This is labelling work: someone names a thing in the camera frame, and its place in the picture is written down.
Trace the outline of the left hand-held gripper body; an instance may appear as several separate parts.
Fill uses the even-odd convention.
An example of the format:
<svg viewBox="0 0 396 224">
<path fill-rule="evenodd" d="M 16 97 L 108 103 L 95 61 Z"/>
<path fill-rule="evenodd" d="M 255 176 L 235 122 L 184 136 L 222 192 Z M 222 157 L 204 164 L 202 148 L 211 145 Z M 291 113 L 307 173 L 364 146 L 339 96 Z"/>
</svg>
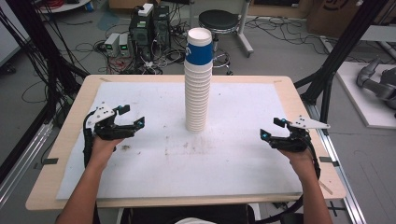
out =
<svg viewBox="0 0 396 224">
<path fill-rule="evenodd" d="M 118 114 L 105 102 L 99 104 L 83 121 L 83 130 L 93 132 L 103 140 L 116 140 L 133 137 L 136 131 L 124 129 L 125 125 L 117 125 Z"/>
</svg>

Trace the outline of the stack of white paper cups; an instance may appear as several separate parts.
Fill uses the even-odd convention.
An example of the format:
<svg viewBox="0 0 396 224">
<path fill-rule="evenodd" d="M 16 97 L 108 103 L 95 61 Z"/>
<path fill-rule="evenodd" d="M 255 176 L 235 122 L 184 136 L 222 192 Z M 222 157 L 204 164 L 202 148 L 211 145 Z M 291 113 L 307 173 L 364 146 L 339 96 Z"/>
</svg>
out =
<svg viewBox="0 0 396 224">
<path fill-rule="evenodd" d="M 213 63 L 184 65 L 186 128 L 199 133 L 206 125 Z"/>
</svg>

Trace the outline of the person's right hand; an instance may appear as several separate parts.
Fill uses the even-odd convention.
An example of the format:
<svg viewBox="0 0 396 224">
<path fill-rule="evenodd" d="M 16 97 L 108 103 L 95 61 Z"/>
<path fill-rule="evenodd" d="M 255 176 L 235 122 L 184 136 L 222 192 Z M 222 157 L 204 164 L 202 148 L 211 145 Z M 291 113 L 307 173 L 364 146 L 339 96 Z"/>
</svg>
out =
<svg viewBox="0 0 396 224">
<path fill-rule="evenodd" d="M 290 165 L 300 179 L 314 178 L 316 176 L 313 158 L 309 151 L 289 152 L 280 149 L 279 152 L 290 160 Z"/>
</svg>

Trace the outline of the person's left hand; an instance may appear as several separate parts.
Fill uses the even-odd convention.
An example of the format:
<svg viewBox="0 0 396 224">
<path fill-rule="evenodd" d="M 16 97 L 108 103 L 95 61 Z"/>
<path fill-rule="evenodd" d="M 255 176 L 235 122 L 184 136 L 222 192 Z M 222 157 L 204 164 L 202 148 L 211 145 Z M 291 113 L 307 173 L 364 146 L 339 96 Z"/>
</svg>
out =
<svg viewBox="0 0 396 224">
<path fill-rule="evenodd" d="M 114 148 L 122 142 L 122 139 L 103 140 L 96 136 L 93 140 L 92 154 L 88 163 L 89 168 L 103 171 L 106 168 Z"/>
</svg>

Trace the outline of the black tape piece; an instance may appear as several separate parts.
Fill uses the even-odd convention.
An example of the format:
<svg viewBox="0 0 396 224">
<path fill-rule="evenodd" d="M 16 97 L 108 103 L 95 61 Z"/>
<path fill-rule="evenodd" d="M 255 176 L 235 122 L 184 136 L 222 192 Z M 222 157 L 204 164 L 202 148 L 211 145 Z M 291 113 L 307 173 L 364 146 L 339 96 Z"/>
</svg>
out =
<svg viewBox="0 0 396 224">
<path fill-rule="evenodd" d="M 332 167 L 339 167 L 340 163 L 339 161 L 334 161 L 331 157 L 322 157 L 320 156 L 319 161 L 321 164 L 325 164 L 326 166 L 332 166 Z"/>
<path fill-rule="evenodd" d="M 41 162 L 37 162 L 33 168 L 37 170 L 41 170 L 45 165 L 50 165 L 50 164 L 57 164 L 59 158 L 50 158 L 50 159 L 44 159 Z"/>
</svg>

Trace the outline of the white foam mat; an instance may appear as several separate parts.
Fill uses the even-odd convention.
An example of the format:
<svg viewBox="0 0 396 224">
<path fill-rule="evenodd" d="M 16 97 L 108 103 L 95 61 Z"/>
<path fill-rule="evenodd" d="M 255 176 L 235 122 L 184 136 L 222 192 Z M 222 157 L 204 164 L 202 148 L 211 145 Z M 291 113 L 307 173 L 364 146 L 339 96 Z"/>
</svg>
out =
<svg viewBox="0 0 396 224">
<path fill-rule="evenodd" d="M 101 199 L 298 195 L 297 175 L 260 132 L 286 136 L 273 123 L 284 118 L 272 84 L 214 83 L 205 128 L 185 121 L 185 87 L 172 82 L 107 82 L 93 103 L 129 105 L 119 125 L 144 119 L 134 137 L 118 145 L 103 173 Z"/>
</svg>

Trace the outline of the grey bench power supply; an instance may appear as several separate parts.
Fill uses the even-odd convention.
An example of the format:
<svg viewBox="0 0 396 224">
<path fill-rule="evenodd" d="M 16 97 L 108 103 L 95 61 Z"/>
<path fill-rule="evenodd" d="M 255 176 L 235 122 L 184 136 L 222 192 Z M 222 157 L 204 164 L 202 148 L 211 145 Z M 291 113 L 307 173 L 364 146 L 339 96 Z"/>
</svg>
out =
<svg viewBox="0 0 396 224">
<path fill-rule="evenodd" d="M 120 47 L 120 55 L 122 57 L 131 56 L 130 41 L 129 41 L 129 36 L 127 34 L 120 34 L 119 47 Z"/>
<path fill-rule="evenodd" d="M 111 34 L 105 41 L 106 52 L 109 57 L 117 57 L 120 52 L 120 35 L 118 33 Z"/>
</svg>

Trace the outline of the wooden table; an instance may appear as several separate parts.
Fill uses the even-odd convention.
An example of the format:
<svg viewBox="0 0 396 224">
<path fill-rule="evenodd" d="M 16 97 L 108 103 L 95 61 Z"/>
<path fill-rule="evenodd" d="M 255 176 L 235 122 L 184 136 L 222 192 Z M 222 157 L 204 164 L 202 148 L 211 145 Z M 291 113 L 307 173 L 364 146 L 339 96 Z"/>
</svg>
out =
<svg viewBox="0 0 396 224">
<path fill-rule="evenodd" d="M 184 78 L 177 75 L 144 76 L 144 75 L 91 75 L 87 77 L 78 93 L 76 101 L 64 122 L 60 133 L 49 153 L 51 158 L 59 158 L 57 164 L 45 165 L 25 204 L 29 210 L 54 210 L 64 207 L 66 200 L 76 186 L 84 170 L 82 123 L 86 115 L 97 105 L 93 103 L 101 84 L 107 82 L 172 82 L 183 83 Z M 294 121 L 305 116 L 307 111 L 297 90 L 289 77 L 271 76 L 214 76 L 214 83 L 256 83 L 272 84 L 281 101 L 284 119 Z M 147 207 L 198 204 L 226 203 L 262 203 L 290 202 L 301 195 L 238 195 L 238 196 L 198 196 L 181 198 L 145 198 L 145 199 L 101 199 L 101 207 Z"/>
</svg>

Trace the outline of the white platform board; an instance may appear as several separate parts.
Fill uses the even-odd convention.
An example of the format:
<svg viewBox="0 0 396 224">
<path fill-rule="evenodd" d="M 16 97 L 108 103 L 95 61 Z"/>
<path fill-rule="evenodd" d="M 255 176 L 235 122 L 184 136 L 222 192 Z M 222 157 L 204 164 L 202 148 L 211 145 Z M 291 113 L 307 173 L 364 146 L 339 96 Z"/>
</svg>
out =
<svg viewBox="0 0 396 224">
<path fill-rule="evenodd" d="M 366 127 L 396 130 L 396 110 L 356 84 L 358 73 L 364 66 L 366 63 L 345 62 L 338 69 L 337 78 Z"/>
</svg>

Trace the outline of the small white box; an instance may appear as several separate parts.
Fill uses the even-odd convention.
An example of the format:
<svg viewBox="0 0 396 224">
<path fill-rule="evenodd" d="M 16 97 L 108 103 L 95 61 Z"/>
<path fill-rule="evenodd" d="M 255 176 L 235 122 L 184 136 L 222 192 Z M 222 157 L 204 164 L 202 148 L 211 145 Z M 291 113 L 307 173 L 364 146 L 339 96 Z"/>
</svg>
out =
<svg viewBox="0 0 396 224">
<path fill-rule="evenodd" d="M 150 12 L 152 11 L 152 9 L 154 9 L 154 5 L 152 5 L 150 3 L 146 3 L 143 5 L 142 9 L 138 10 L 138 15 L 147 17 L 150 14 Z"/>
</svg>

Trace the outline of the person's dark clothing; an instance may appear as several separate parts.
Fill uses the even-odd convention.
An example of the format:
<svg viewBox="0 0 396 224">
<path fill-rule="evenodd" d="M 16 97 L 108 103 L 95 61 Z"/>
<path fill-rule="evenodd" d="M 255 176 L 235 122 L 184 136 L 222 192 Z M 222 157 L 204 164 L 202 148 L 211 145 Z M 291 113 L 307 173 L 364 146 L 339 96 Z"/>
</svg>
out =
<svg viewBox="0 0 396 224">
<path fill-rule="evenodd" d="M 248 204 L 124 208 L 120 224 L 255 224 Z"/>
</svg>

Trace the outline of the brown cardboard box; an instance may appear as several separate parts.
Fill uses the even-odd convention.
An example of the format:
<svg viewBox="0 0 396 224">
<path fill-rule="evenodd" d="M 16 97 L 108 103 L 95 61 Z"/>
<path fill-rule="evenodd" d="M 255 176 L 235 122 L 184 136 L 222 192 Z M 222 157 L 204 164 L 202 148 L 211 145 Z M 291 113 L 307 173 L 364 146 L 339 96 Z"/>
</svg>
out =
<svg viewBox="0 0 396 224">
<path fill-rule="evenodd" d="M 307 32 L 340 37 L 363 2 L 364 0 L 314 0 L 306 18 Z"/>
</svg>

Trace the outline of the round white table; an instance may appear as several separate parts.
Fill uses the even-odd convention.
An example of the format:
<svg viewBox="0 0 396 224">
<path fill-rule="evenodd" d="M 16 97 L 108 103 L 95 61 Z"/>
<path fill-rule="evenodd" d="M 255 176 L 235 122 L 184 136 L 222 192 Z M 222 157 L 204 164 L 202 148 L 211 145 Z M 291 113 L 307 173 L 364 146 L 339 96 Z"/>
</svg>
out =
<svg viewBox="0 0 396 224">
<path fill-rule="evenodd" d="M 81 8 L 88 6 L 89 9 L 92 9 L 92 0 L 78 0 L 77 3 L 68 4 L 66 0 L 64 0 L 61 6 L 50 7 L 47 6 L 44 2 L 39 4 L 39 7 L 36 11 L 40 11 L 42 13 L 59 13 L 66 12 L 73 9 Z"/>
</svg>

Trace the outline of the aluminium rail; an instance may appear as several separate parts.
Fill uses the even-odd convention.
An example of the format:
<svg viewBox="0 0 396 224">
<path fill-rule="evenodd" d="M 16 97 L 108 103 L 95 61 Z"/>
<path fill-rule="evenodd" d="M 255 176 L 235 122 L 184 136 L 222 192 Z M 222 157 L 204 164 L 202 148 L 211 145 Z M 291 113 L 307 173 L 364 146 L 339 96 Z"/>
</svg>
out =
<svg viewBox="0 0 396 224">
<path fill-rule="evenodd" d="M 46 143 L 53 129 L 53 124 L 42 124 L 32 137 L 27 140 L 27 145 L 22 147 L 22 153 L 12 166 L 5 180 L 0 184 L 0 210 L 17 187 L 29 166 L 34 161 L 38 152 Z"/>
<path fill-rule="evenodd" d="M 349 224 L 367 224 L 328 131 L 326 129 L 312 129 L 311 137 L 318 158 L 320 156 L 331 157 L 334 161 L 340 163 L 339 167 L 320 164 L 322 169 L 320 179 L 326 181 L 323 185 L 326 199 L 331 202 L 336 200 L 341 202 L 340 208 L 332 206 L 331 210 L 334 214 L 338 210 L 345 211 Z"/>
</svg>

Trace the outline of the black slanted frame post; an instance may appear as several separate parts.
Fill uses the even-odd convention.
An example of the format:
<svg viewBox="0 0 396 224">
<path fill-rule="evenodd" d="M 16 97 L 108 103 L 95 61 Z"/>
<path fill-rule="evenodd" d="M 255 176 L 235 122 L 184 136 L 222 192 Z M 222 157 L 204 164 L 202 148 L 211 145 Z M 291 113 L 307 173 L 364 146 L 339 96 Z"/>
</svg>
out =
<svg viewBox="0 0 396 224">
<path fill-rule="evenodd" d="M 307 90 L 301 94 L 301 99 L 308 105 L 314 105 L 318 97 L 322 95 L 319 115 L 321 122 L 328 121 L 332 80 L 337 70 L 387 2 L 388 0 L 363 0 L 360 9 L 339 37 L 323 65 L 314 74 L 294 83 L 296 89 L 309 84 Z"/>
</svg>

